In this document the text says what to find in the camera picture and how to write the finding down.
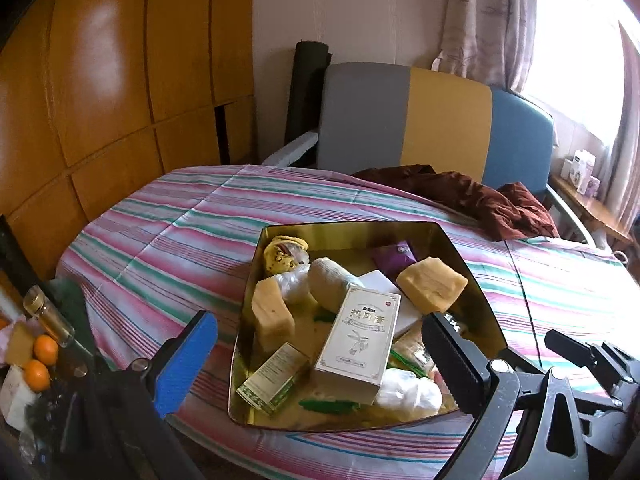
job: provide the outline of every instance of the chair armrest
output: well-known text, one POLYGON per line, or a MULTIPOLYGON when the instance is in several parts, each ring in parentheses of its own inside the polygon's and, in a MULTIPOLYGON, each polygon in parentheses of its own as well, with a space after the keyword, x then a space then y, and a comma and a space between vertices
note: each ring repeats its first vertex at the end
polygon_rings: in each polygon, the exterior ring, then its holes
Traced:
POLYGON ((277 152, 264 159, 263 166, 286 168, 300 159, 306 152, 318 143, 318 132, 307 132, 297 139, 285 144, 277 152))
POLYGON ((549 185, 546 185, 546 193, 551 202, 560 210, 560 212, 569 217, 569 220, 574 225, 575 229, 582 235, 589 247, 595 247, 596 243, 593 241, 593 237, 587 228, 580 222, 580 219, 572 211, 572 209, 566 204, 564 200, 555 192, 555 190, 549 185))

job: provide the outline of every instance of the orange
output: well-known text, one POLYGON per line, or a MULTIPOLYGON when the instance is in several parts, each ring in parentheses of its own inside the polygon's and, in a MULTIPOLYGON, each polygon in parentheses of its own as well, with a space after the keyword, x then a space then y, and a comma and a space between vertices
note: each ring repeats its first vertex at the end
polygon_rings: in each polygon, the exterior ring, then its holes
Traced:
POLYGON ((37 394, 47 390, 51 385, 47 367, 36 359, 32 359, 24 367, 24 382, 37 394))
POLYGON ((53 366, 58 360, 58 343, 48 335, 39 335, 33 343, 33 353, 47 366, 53 366))

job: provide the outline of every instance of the window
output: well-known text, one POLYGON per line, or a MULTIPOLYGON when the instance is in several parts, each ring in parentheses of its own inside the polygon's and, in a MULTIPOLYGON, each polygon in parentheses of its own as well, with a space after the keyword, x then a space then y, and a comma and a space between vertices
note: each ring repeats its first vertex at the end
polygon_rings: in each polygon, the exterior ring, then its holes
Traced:
POLYGON ((620 126, 624 59, 609 0, 538 0, 523 94, 581 123, 604 145, 620 126))

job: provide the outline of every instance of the brown blanket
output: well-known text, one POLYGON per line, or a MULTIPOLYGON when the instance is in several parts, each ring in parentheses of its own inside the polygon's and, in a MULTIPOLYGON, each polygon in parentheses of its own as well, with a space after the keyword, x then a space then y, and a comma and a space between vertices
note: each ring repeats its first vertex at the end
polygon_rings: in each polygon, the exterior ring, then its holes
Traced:
POLYGON ((353 176, 429 198, 477 219, 492 240, 559 237, 549 212, 521 182, 493 189, 462 173, 416 164, 364 170, 353 176))

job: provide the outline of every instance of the gold bottle cap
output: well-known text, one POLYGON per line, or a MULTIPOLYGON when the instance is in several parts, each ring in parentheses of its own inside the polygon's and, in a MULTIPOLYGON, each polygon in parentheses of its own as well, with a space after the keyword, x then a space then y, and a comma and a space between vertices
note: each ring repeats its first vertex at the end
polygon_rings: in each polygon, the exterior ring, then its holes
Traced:
POLYGON ((32 316, 44 305, 44 292, 37 285, 33 285, 22 300, 22 306, 32 316))

